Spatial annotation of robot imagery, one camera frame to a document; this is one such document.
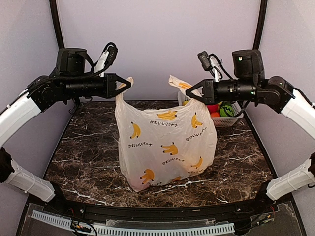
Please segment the banana print plastic bag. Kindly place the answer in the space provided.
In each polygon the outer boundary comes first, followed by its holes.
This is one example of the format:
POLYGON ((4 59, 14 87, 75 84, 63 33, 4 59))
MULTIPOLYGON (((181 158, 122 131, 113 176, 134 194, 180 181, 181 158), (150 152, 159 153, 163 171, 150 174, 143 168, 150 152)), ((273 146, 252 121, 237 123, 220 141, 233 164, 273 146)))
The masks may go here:
POLYGON ((140 192, 203 173, 212 165, 217 132, 206 105, 139 110, 116 96, 119 164, 131 188, 140 192))

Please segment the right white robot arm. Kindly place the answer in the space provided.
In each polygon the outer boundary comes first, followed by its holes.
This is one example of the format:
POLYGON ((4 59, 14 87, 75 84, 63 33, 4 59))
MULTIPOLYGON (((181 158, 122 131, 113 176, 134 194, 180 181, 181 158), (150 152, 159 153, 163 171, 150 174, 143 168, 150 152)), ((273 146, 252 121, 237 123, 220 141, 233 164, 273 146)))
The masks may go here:
MULTIPOLYGON (((187 89, 186 96, 206 105, 221 101, 245 101, 265 104, 315 136, 315 105, 298 88, 280 76, 265 78, 261 52, 257 49, 232 52, 235 79, 205 79, 187 89)), ((262 213, 270 203, 304 186, 315 185, 315 156, 287 174, 262 184, 251 203, 262 213)))

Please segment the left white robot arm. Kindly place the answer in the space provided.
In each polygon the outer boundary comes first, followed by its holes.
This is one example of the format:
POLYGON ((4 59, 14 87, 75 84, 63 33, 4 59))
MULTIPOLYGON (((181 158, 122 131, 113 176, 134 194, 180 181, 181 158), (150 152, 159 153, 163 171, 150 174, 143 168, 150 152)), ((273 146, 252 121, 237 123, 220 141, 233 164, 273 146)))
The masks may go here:
MULTIPOLYGON (((117 53, 116 45, 108 43, 97 62, 93 62, 85 49, 60 49, 52 73, 35 79, 1 111, 1 146, 28 121, 57 102, 67 103, 73 100, 75 105, 79 105, 81 97, 109 99, 130 88, 129 81, 115 73, 106 73, 117 53)), ((56 184, 25 170, 12 159, 4 147, 0 148, 0 181, 50 203, 58 214, 69 211, 69 202, 63 199, 63 193, 56 184)))

